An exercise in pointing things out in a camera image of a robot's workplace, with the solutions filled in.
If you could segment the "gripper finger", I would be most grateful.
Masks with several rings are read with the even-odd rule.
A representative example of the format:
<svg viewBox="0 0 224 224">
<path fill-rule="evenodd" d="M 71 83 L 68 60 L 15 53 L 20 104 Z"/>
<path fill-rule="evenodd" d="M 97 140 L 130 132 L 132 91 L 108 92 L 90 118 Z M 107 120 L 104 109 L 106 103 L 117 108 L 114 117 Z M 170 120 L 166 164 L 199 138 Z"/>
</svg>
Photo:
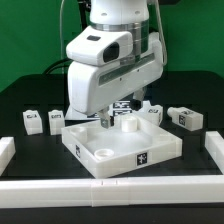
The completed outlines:
<svg viewBox="0 0 224 224">
<path fill-rule="evenodd" d="M 139 90 L 135 91 L 133 94 L 133 99 L 134 100 L 139 100 L 139 101 L 143 101 L 144 100 L 144 96 L 146 93 L 146 88 L 140 88 Z"/>
<path fill-rule="evenodd" d="M 107 109 L 101 110 L 99 112 L 99 117 L 101 121 L 101 126 L 108 129 L 110 127 L 110 116 Z"/>
</svg>

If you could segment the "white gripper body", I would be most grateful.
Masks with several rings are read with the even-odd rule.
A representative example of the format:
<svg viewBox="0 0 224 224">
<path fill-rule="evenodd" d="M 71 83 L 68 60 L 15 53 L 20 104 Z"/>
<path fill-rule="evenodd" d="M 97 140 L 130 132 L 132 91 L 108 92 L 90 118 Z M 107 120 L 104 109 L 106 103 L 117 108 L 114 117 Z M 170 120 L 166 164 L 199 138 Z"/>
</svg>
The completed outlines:
<svg viewBox="0 0 224 224">
<path fill-rule="evenodd" d="M 72 62 L 68 70 L 71 108 L 92 115 L 159 79 L 163 72 L 159 34 L 151 33 L 148 43 L 149 49 L 132 65 L 113 62 L 96 67 Z"/>
</svg>

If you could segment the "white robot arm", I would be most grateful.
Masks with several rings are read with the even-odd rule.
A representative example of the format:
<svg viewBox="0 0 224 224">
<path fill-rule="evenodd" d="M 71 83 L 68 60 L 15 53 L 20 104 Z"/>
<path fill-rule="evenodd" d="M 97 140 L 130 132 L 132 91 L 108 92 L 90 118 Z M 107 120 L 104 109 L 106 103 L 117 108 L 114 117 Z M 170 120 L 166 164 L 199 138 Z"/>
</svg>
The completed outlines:
<svg viewBox="0 0 224 224">
<path fill-rule="evenodd" d="M 142 107 L 166 64 L 163 32 L 149 31 L 149 4 L 158 0 L 91 0 L 90 25 L 66 47 L 70 108 L 97 114 L 105 128 L 114 125 L 112 103 L 132 95 L 132 108 Z"/>
</svg>

